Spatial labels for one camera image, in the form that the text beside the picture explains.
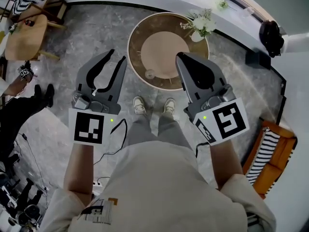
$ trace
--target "sneaker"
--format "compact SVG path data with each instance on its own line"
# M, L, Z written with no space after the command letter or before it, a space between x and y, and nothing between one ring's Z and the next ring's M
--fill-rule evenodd
M133 100L133 106L135 114L146 114L145 103L142 97L140 96L135 97Z
M49 84L47 86L47 90L44 96L44 98L48 100L48 105L47 105L48 107L52 107L54 105L54 101L53 101L54 94L55 94L54 86L52 84Z
M174 114L175 111L175 100L173 98L168 98L164 104L164 113Z
M42 90L41 90L41 87L40 85L36 84L34 86L34 95L38 98L41 98L42 97Z

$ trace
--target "gray pants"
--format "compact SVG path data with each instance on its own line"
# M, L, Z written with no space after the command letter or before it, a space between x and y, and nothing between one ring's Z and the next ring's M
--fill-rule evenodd
M191 149L179 124L169 113L163 113L160 117L157 137L151 133L150 121L146 115L140 115L128 131L124 147L148 141L162 141Z

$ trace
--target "round table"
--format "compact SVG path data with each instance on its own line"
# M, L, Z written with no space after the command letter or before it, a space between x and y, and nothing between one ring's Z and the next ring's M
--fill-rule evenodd
M43 14L29 18L29 20L34 21L33 27L21 21L17 24L15 31L10 34L5 47L7 60L31 60L38 55L48 20Z
M180 23L189 21L185 16L163 12L136 25L128 40L127 55L133 71L143 82L161 90L180 90L176 54L183 51L209 57L207 39L193 42L190 38L193 31L180 27ZM146 78L147 70L154 73L153 79Z

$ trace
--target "cable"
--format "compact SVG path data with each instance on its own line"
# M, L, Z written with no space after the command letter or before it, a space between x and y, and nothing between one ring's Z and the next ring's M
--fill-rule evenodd
M204 142L204 143L200 143L197 145L196 149L195 149L195 157L197 158L197 154L198 154L198 147L200 146L204 146L204 145L209 145L208 142Z
M98 162L100 162L101 160L102 160L102 158L105 156L105 155L110 155L110 156L112 156L112 155L115 155L115 154L117 154L120 150L122 150L122 147L124 146L124 144L125 144L125 140L126 140L126 133L127 133L127 123L126 123L126 119L125 118L123 118L120 122L119 122L119 124L118 125L116 125L113 129L112 129L112 131L111 131L111 134L121 125L121 123L122 122L124 122L125 123L125 125L126 125L126 131L125 131L125 137L124 137L124 140L122 141L122 145L121 145L121 148L120 149L118 149L116 152L114 152L114 153L104 153L102 156L101 156L101 158L100 158L100 160L98 160L97 162L95 162L93 165L96 165Z
M20 154L20 157L23 157L23 155L22 155L22 153L21 153L21 148L20 148L20 146L19 146L19 144L18 144L18 142L17 142L16 139L15 139L15 142L16 142L17 146L19 147L19 154Z
M7 102L5 102L4 104L2 104L0 107L7 105L13 98L15 98L16 96L19 96L21 94L23 94L26 90L26 87L23 88L22 91L20 91L17 95L13 96L12 98L10 98Z
M98 180L105 179L105 178L110 178L110 177L100 177Z
M22 137L23 137L23 138L26 140L26 142L28 143L29 149L30 149L30 151L31 151L31 153L32 153L32 155L33 155L33 157L34 157L34 161L35 161L35 163L37 164L38 170L39 170L39 172L40 172L41 180L42 180L42 183L43 183L43 186L44 186L44 191L46 192L45 198L46 198L46 209L47 209L47 208L48 208L48 204L47 204L47 187L45 186L45 183L44 183L44 181L43 181L43 176L42 176L41 170L40 170L39 165L38 165L38 163L37 163L37 160L36 160L36 158L35 158L35 156L34 156L34 154L33 154L33 152L32 152L32 149L31 149L31 147L30 147L30 144L29 144L29 142L28 142L28 140L27 140L27 136L26 136L24 133L23 133L23 134L20 134L20 135L22 135Z

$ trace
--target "marble floor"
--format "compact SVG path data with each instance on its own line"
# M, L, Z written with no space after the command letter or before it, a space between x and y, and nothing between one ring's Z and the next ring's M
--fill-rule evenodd
M71 93L77 71L93 56L104 51L115 49L110 63L95 79L97 87L105 87L111 77L116 63L126 55L129 35L135 25L154 12L115 5L74 5L67 12L65 25L67 30L50 28L44 43L44 50L61 57L55 61L42 57L32 62L37 77L27 86L21 96L29 97L34 93L35 84L46 89L53 83L56 93L54 106L45 108L31 117L21 128L20 133L26 134L32 152L41 170L44 184L48 188L47 202L53 191L62 186L65 169L69 160L72 144L68 138L68 108L71 107ZM275 121L281 104L281 79L272 71L252 69L244 63L246 50L232 41L213 33L208 37L210 60L217 63L234 89L237 97L242 97L245 104L250 130L233 139L235 150L240 159L250 150L259 129L259 117ZM17 67L22 61L9 61L7 81L17 76ZM128 66L119 98L122 110L118 121L126 118L128 126L134 120L132 101L141 95L146 102L151 118L153 133L157 133L159 115L165 100L173 97L177 102L175 119L179 122L188 142L195 150L197 144L205 142L199 130L193 126L183 109L187 106L188 97L184 91L167 92L152 88L143 83ZM120 126L102 148L95 148L95 161L104 152L115 152L121 147L125 128ZM32 178L42 187L39 170L34 161L27 142L19 135L17 141L22 159L16 164L16 174L21 179L19 189L26 184L26 177ZM110 176L121 157L121 151L114 156L106 156L95 165L95 180ZM209 148L199 148L199 170L204 178L215 185ZM106 185L108 179L101 179ZM46 207L44 198L40 201L42 210Z

